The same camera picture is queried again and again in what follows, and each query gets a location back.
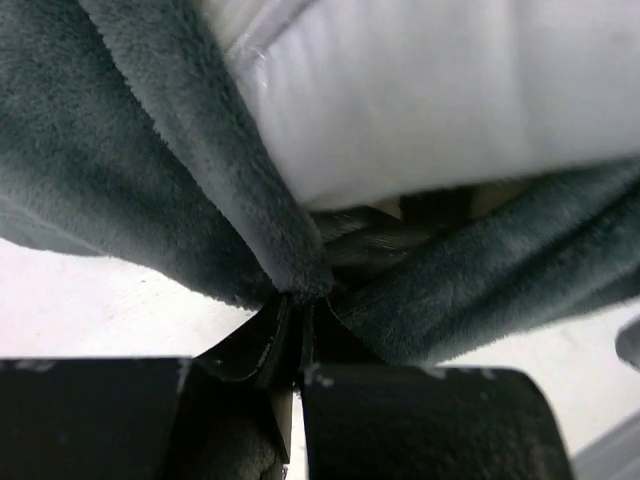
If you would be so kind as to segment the zebra and green pillowcase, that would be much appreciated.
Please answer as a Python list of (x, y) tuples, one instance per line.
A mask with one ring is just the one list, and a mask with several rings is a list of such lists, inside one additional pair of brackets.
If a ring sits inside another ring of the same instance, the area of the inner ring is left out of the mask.
[(276, 168), (202, 1), (1, 5), (1, 235), (227, 304), (333, 296), (434, 364), (639, 292), (639, 151), (313, 210)]

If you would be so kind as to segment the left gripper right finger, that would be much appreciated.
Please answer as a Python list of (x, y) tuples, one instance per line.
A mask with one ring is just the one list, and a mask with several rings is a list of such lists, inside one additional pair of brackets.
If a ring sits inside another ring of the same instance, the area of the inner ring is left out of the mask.
[(333, 312), (326, 299), (302, 312), (301, 371), (315, 364), (374, 365), (380, 358)]

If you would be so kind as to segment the white pillow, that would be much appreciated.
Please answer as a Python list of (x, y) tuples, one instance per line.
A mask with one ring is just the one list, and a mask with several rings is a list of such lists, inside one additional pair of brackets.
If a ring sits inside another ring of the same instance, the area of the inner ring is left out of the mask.
[(635, 1), (202, 1), (313, 210), (639, 151)]

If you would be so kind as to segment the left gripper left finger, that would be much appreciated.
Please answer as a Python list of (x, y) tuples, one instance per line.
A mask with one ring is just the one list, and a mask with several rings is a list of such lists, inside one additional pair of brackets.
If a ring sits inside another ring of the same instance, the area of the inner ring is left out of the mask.
[(194, 358), (218, 388), (226, 413), (256, 423), (282, 463), (290, 461), (292, 380), (291, 313), (279, 295), (218, 344)]

